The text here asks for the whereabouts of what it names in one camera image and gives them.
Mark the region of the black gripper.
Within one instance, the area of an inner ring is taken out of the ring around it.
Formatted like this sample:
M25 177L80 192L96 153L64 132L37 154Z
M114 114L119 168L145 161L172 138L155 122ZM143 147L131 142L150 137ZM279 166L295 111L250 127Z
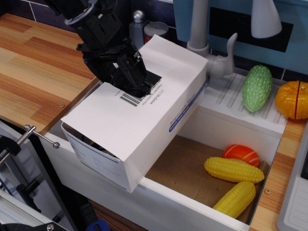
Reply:
M84 63L101 81L124 90L130 95L148 95L151 85L147 83L147 70L138 49L130 39L115 13L83 13L74 19L66 19L83 43L77 45ZM115 59L118 68L97 56Z

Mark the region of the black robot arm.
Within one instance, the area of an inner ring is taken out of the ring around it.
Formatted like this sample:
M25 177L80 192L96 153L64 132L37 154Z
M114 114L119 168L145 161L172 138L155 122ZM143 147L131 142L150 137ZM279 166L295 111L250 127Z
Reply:
M57 15L65 17L82 39L77 50L89 70L101 81L135 96L151 91L148 72L139 50L123 32L115 14L115 0L48 0Z

